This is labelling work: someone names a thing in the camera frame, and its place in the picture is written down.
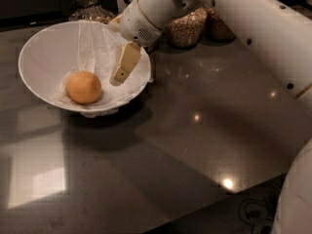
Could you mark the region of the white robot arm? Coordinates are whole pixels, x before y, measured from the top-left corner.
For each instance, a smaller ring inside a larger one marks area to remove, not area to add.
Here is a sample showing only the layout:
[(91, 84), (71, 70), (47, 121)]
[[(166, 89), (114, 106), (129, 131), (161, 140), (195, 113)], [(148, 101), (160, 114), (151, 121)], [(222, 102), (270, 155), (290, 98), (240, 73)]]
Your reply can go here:
[(109, 25), (134, 44), (147, 47), (175, 19), (199, 4), (211, 6), (276, 79), (267, 92), (287, 94), (271, 116), (279, 134), (299, 141), (279, 196), (271, 234), (312, 234), (312, 29), (311, 21), (278, 0), (133, 0)]

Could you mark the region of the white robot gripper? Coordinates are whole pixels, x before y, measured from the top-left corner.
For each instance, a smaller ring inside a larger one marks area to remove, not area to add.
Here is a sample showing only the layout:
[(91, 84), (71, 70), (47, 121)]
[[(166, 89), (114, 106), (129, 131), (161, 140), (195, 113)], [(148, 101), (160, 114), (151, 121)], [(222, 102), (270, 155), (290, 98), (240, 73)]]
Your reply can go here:
[(120, 31), (130, 41), (122, 46), (110, 84), (122, 85), (137, 66), (141, 47), (150, 46), (170, 22), (184, 17), (194, 8), (195, 0), (133, 0), (123, 14), (108, 23), (111, 31)]

